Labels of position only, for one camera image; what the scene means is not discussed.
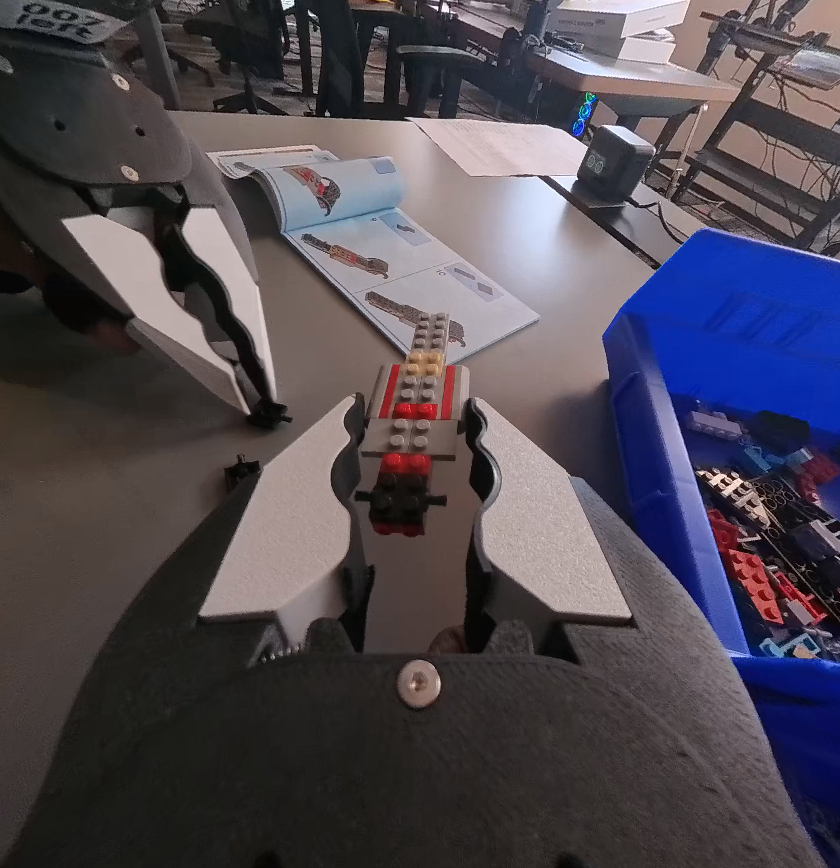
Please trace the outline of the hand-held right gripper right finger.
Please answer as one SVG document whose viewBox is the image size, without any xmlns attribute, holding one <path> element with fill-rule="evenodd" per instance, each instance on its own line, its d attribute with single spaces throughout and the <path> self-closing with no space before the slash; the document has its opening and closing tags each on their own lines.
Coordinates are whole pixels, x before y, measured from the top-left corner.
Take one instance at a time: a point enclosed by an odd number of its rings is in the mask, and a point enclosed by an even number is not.
<svg viewBox="0 0 840 868">
<path fill-rule="evenodd" d="M 564 625 L 631 626 L 631 609 L 570 475 L 500 412 L 466 404 L 469 483 L 479 498 L 466 563 L 465 639 L 478 653 L 505 622 L 560 653 Z"/>
</svg>

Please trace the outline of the white paper sheet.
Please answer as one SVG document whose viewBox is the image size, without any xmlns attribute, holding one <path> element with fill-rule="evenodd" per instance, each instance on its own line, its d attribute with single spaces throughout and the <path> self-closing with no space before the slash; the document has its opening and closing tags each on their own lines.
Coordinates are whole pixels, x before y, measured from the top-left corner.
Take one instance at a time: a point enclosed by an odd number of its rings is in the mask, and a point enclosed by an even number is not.
<svg viewBox="0 0 840 868">
<path fill-rule="evenodd" d="M 411 122 L 472 177 L 575 176 L 587 154 L 585 144 L 547 125 L 436 118 Z"/>
</svg>

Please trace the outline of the black office chair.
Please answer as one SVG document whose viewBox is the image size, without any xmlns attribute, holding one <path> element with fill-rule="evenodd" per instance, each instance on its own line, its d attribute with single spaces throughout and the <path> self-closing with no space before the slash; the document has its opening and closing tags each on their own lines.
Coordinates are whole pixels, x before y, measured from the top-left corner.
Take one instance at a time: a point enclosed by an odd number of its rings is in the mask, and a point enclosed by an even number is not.
<svg viewBox="0 0 840 868">
<path fill-rule="evenodd" d="M 463 80 L 483 66 L 467 50 L 427 43 L 423 21 L 396 13 L 372 13 L 371 27 L 388 31 L 384 99 L 365 97 L 366 61 L 362 58 L 356 13 L 347 1 L 311 2 L 321 38 L 316 115 L 339 119 L 405 121 L 425 117 L 436 82 L 442 85 L 438 116 L 457 116 Z"/>
<path fill-rule="evenodd" d="M 277 105 L 255 93 L 252 78 L 268 81 L 284 79 L 284 41 L 281 32 L 281 9 L 272 10 L 270 2 L 215 2 L 182 24 L 193 37 L 207 38 L 219 51 L 219 69 L 236 66 L 242 75 L 240 92 L 225 95 L 212 102 L 220 114 L 268 114 L 287 116 Z"/>
</svg>

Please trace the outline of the brick instruction booklet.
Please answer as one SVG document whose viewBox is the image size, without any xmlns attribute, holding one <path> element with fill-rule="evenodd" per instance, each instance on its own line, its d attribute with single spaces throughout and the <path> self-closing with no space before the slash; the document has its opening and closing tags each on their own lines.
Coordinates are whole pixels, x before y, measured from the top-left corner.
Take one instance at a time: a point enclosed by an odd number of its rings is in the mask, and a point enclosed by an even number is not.
<svg viewBox="0 0 840 868">
<path fill-rule="evenodd" d="M 209 152 L 263 190 L 285 242 L 401 351 L 425 315 L 448 316 L 457 363 L 540 319 L 401 210 L 392 157 L 343 160 L 315 145 Z"/>
</svg>

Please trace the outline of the pile of mixed toy bricks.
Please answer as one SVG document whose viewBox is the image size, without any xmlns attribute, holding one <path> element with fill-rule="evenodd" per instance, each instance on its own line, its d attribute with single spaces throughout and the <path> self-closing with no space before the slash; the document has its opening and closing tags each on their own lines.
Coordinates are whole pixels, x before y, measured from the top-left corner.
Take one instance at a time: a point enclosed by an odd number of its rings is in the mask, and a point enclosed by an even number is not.
<svg viewBox="0 0 840 868">
<path fill-rule="evenodd" d="M 840 434 L 676 400 L 752 656 L 840 664 Z"/>
</svg>

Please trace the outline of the background work table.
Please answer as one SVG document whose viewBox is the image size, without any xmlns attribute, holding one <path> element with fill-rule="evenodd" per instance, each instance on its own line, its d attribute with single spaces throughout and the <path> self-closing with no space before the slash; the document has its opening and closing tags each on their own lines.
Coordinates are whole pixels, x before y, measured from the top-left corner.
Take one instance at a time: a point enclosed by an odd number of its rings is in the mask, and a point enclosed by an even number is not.
<svg viewBox="0 0 840 868">
<path fill-rule="evenodd" d="M 468 81 L 530 122 L 564 129 L 575 97 L 598 96 L 618 122 L 636 130 L 644 118 L 676 118 L 708 104 L 729 106 L 737 90 L 674 63 L 650 64 L 565 49 L 544 30 L 550 2 L 528 2 L 524 20 L 483 4 L 431 2 L 447 40 L 479 52 L 483 66 Z"/>
</svg>

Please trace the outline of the person's left hand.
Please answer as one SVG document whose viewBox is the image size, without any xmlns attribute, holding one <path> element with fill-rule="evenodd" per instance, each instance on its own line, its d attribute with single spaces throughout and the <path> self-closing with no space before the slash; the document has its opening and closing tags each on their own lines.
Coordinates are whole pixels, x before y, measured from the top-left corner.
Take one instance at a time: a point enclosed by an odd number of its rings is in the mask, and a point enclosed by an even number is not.
<svg viewBox="0 0 840 868">
<path fill-rule="evenodd" d="M 46 308 L 67 329 L 116 353 L 136 353 L 129 318 L 37 250 L 0 204 L 0 294 L 37 289 Z"/>
</svg>

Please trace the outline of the blue plastic bin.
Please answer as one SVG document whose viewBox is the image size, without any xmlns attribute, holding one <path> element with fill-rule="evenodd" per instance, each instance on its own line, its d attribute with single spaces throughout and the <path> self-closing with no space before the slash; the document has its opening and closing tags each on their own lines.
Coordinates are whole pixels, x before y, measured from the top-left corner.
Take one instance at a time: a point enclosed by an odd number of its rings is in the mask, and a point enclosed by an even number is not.
<svg viewBox="0 0 840 868">
<path fill-rule="evenodd" d="M 728 649 L 794 807 L 840 866 L 840 664 L 749 652 L 676 413 L 694 398 L 840 434 L 840 261 L 702 230 L 603 341 L 636 529 Z"/>
</svg>

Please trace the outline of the computer with coloured lights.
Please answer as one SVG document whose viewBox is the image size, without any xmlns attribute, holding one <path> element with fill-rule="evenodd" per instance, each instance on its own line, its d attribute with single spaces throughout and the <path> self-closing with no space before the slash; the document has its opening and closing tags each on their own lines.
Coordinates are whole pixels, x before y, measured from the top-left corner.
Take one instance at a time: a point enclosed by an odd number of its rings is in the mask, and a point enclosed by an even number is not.
<svg viewBox="0 0 840 868">
<path fill-rule="evenodd" d="M 595 93 L 579 92 L 567 115 L 564 129 L 575 139 L 581 141 L 597 108 L 598 96 Z"/>
</svg>

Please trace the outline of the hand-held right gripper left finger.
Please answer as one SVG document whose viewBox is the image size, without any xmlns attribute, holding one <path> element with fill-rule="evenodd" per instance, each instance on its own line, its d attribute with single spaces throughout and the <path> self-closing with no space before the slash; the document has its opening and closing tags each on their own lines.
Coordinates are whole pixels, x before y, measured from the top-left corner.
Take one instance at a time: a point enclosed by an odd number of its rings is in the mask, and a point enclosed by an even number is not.
<svg viewBox="0 0 840 868">
<path fill-rule="evenodd" d="M 364 397 L 350 394 L 263 466 L 202 621 L 271 621 L 295 646 L 318 618 L 343 619 L 362 647 L 374 583 L 352 505 L 364 422 Z"/>
</svg>

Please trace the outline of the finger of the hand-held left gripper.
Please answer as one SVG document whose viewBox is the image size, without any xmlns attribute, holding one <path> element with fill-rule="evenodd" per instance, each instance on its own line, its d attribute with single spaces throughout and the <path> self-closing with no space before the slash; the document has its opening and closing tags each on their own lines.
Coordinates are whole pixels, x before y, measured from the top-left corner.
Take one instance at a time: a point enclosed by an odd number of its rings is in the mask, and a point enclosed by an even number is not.
<svg viewBox="0 0 840 868">
<path fill-rule="evenodd" d="M 132 313 L 128 330 L 244 416 L 250 413 L 232 364 L 208 343 L 201 323 L 167 289 L 162 260 L 142 233 L 90 214 L 62 222 Z"/>
<path fill-rule="evenodd" d="M 168 290 L 202 327 L 206 345 L 230 363 L 248 407 L 279 407 L 272 349 L 258 284 L 216 208 L 159 217 Z"/>
</svg>

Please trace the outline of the large flat white box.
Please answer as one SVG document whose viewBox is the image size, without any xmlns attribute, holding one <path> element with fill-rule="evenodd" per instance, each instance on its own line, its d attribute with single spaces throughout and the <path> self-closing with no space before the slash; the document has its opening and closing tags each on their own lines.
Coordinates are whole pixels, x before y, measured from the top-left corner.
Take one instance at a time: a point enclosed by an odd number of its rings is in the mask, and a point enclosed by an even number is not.
<svg viewBox="0 0 840 868">
<path fill-rule="evenodd" d="M 689 5 L 689 1 L 551 2 L 544 30 L 601 57 L 664 65 L 676 47 L 671 30 L 684 22 Z"/>
</svg>

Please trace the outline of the dark side desk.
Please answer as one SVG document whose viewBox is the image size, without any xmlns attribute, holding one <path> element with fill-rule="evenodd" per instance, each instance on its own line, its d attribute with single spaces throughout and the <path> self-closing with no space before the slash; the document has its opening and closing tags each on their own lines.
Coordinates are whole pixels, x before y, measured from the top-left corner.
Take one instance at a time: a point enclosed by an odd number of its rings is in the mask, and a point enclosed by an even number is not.
<svg viewBox="0 0 840 868">
<path fill-rule="evenodd" d="M 551 189 L 653 269 L 662 266 L 705 224 L 640 183 L 625 201 L 599 200 L 576 176 L 543 176 Z"/>
</svg>

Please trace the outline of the grey red toy brick model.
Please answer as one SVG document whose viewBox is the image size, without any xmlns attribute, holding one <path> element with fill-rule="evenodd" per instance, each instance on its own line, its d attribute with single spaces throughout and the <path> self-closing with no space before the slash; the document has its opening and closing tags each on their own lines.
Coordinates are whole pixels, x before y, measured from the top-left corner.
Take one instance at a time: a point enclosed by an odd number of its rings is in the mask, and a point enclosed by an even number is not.
<svg viewBox="0 0 840 868">
<path fill-rule="evenodd" d="M 382 366 L 375 381 L 361 454 L 380 465 L 374 487 L 354 497 L 380 536 L 422 536 L 428 510 L 447 504 L 431 490 L 433 471 L 455 461 L 470 392 L 469 369 L 447 360 L 450 338 L 449 314 L 423 312 L 404 360 Z"/>
</svg>

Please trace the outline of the black metal rack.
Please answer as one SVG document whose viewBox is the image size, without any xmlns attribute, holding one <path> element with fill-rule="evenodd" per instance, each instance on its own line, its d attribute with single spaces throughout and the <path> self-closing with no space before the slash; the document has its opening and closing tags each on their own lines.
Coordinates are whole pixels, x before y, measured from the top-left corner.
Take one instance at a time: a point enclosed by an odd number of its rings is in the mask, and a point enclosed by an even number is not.
<svg viewBox="0 0 840 868">
<path fill-rule="evenodd" d="M 731 85 L 673 200 L 708 222 L 840 259 L 840 2 L 696 2 L 696 71 Z"/>
</svg>

